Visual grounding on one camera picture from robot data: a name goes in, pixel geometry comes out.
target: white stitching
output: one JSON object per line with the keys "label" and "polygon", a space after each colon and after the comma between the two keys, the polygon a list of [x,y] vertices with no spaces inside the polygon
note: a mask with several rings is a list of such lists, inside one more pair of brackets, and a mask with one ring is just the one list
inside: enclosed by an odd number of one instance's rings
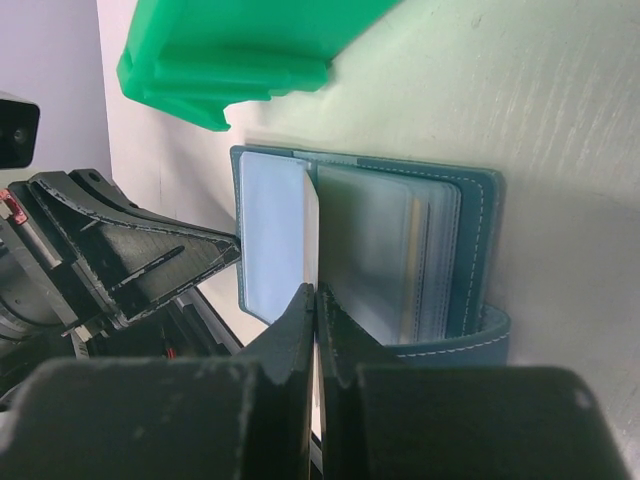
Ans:
{"label": "white stitching", "polygon": [[403,357],[424,357],[426,355],[439,355],[441,353],[463,352],[465,350],[473,350],[474,348],[484,347],[486,345],[491,345],[492,343],[497,343],[500,340],[504,340],[508,336],[509,336],[509,332],[505,333],[501,337],[494,338],[493,340],[489,340],[488,342],[477,343],[475,345],[469,345],[468,347],[451,348],[449,350],[438,350],[436,352],[406,353],[406,354],[403,354],[403,355],[398,355],[398,357],[400,357],[400,358],[403,358]]}

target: card holder wallet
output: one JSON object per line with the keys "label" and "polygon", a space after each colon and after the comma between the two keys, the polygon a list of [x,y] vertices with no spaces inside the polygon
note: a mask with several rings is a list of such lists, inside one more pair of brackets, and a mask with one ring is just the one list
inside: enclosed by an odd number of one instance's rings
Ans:
{"label": "card holder wallet", "polygon": [[242,310],[273,323],[321,281],[409,363],[506,362],[510,320],[483,303],[498,172],[252,146],[231,159]]}

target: wallet strap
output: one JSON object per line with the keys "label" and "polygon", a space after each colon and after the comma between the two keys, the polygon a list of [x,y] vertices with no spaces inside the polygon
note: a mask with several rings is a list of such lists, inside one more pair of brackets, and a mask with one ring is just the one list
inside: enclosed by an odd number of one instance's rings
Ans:
{"label": "wallet strap", "polygon": [[387,348],[412,365],[468,367],[506,364],[511,330],[509,316],[485,305],[481,325],[481,330],[472,335],[429,343],[390,345]]}

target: green plastic block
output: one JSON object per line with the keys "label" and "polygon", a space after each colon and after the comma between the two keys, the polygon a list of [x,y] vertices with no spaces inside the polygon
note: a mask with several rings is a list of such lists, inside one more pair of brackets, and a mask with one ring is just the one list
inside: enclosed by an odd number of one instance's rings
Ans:
{"label": "green plastic block", "polygon": [[129,98],[211,130],[224,108],[327,83],[331,60],[399,0],[138,0],[118,64]]}

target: black camera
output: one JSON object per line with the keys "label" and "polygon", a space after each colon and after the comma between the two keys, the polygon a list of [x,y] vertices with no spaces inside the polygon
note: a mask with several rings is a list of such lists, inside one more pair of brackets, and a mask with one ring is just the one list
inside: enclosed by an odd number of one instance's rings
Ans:
{"label": "black camera", "polygon": [[35,103],[0,92],[0,169],[31,164],[39,120]]}

